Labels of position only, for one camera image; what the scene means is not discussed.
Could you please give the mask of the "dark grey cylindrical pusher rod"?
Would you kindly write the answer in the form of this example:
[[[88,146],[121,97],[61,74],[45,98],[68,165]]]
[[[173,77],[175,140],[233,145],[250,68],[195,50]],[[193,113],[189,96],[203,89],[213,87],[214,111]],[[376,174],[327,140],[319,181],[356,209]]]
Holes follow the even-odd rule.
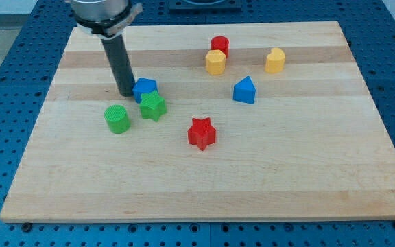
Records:
[[[123,36],[118,35],[112,39],[102,39],[101,42],[119,93],[124,97],[133,96],[135,79]]]

